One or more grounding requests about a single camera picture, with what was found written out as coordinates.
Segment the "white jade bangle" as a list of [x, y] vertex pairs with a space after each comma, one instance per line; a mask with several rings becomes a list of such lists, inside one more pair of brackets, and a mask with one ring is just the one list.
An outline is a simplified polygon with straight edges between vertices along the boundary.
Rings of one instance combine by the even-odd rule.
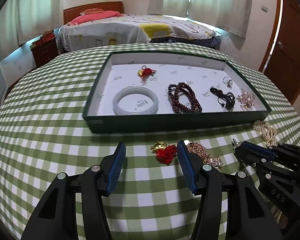
[[158, 97], [146, 87], [126, 87], [113, 98], [113, 111], [116, 115], [152, 115], [157, 113], [158, 108]]

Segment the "wall light switch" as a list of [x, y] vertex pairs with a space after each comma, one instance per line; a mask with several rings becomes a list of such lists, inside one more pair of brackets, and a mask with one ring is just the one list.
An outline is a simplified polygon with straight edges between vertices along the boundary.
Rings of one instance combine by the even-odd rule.
[[268, 12], [268, 8], [265, 7], [264, 5], [261, 7], [261, 10], [264, 11], [264, 12], [266, 12], [266, 13]]

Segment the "left window curtain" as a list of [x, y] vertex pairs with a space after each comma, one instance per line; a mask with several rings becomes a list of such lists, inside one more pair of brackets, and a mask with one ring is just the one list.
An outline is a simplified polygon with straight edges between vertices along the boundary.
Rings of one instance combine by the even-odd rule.
[[62, 0], [7, 0], [0, 11], [0, 59], [62, 23]]

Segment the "pink pillow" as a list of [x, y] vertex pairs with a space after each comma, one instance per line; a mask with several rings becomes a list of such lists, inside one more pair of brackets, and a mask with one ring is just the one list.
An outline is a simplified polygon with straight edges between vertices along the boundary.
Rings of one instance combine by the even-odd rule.
[[91, 21], [102, 20], [102, 19], [112, 18], [112, 17], [121, 17], [121, 16], [123, 16], [123, 14], [121, 14], [118, 11], [107, 10], [107, 11], [98, 12], [94, 14], [86, 14], [86, 15], [78, 16], [77, 18], [68, 22], [67, 25], [70, 26], [79, 25]]

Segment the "dark wooden nightstand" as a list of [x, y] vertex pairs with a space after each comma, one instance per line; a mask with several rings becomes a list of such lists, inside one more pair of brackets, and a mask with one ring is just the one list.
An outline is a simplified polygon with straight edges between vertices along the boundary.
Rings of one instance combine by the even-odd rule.
[[56, 39], [50, 39], [31, 49], [36, 67], [41, 67], [59, 55]]

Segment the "right window curtain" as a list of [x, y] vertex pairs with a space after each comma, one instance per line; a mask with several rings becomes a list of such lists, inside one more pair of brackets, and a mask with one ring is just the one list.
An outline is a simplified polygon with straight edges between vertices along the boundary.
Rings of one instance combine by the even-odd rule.
[[149, 0], [148, 13], [186, 17], [246, 38], [252, 0]]

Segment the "wooden headboard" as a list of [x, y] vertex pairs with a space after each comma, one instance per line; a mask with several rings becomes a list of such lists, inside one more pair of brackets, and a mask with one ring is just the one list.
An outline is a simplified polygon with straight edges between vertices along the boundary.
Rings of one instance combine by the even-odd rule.
[[63, 20], [64, 24], [67, 24], [71, 20], [77, 18], [81, 12], [88, 9], [103, 9], [103, 10], [113, 10], [120, 13], [124, 13], [123, 2], [100, 2], [100, 3], [91, 3], [85, 5], [79, 5], [76, 7], [71, 7], [63, 10]]

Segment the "brown wooden door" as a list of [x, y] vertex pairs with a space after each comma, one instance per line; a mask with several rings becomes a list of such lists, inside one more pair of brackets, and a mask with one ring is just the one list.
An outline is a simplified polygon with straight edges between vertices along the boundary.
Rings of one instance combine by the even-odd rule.
[[266, 54], [259, 71], [293, 104], [300, 94], [300, 1], [277, 0]]

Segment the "window curtain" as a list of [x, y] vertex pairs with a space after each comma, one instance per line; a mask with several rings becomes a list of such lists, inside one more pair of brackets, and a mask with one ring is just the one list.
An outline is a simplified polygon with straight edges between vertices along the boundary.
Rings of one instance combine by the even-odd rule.
[[252, 0], [149, 0], [148, 13], [186, 17], [246, 38]]
[[7, 0], [0, 11], [0, 59], [62, 23], [62, 0]]

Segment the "dark green jewelry tray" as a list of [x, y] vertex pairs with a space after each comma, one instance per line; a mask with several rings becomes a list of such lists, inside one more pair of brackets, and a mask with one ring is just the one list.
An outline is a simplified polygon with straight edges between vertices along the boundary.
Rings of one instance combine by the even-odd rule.
[[[130, 86], [156, 94], [156, 114], [114, 113], [114, 96]], [[167, 51], [119, 51], [102, 64], [83, 118], [93, 133], [147, 133], [251, 124], [270, 113], [256, 86], [229, 60]]]

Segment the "bed with patterned cover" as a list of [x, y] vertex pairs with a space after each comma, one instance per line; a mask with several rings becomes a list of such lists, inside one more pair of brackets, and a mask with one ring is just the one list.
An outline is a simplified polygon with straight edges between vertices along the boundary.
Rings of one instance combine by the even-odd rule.
[[59, 28], [64, 51], [116, 44], [188, 43], [214, 48], [221, 34], [191, 20], [159, 15], [124, 15]]

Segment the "red tassel gold charm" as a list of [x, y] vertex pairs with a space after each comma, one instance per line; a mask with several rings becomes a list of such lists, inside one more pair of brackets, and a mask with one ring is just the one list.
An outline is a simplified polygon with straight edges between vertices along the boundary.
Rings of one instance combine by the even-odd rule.
[[157, 161], [165, 165], [170, 165], [177, 155], [177, 147], [164, 141], [155, 142], [151, 146], [151, 151], [155, 154]]

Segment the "red boxes on nightstand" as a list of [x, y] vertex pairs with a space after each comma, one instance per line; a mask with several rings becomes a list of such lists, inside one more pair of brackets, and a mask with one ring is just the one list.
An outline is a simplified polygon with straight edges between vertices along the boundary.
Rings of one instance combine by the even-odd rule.
[[31, 45], [30, 45], [30, 49], [33, 49], [35, 47], [39, 47], [42, 46], [44, 43], [46, 43], [49, 40], [53, 40], [55, 38], [55, 34], [53, 29], [45, 31], [42, 36], [40, 37], [40, 39], [38, 39], [37, 41], [34, 41]]

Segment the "green checkered tablecloth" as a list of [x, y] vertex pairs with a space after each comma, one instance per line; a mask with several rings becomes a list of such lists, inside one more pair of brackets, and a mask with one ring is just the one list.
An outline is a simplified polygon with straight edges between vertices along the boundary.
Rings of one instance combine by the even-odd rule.
[[178, 161], [160, 164], [151, 145], [198, 141], [222, 159], [222, 171], [230, 174], [239, 169], [233, 139], [264, 145], [250, 125], [149, 134], [91, 133], [82, 116], [88, 94], [107, 56], [120, 50], [193, 53], [234, 62], [221, 52], [184, 43], [127, 44], [62, 54], [25, 75], [0, 107], [0, 220], [14, 239], [21, 237], [58, 173], [84, 172], [113, 153], [119, 142], [127, 147], [125, 165], [116, 190], [103, 200], [113, 239], [189, 239], [200, 198], [186, 187]]

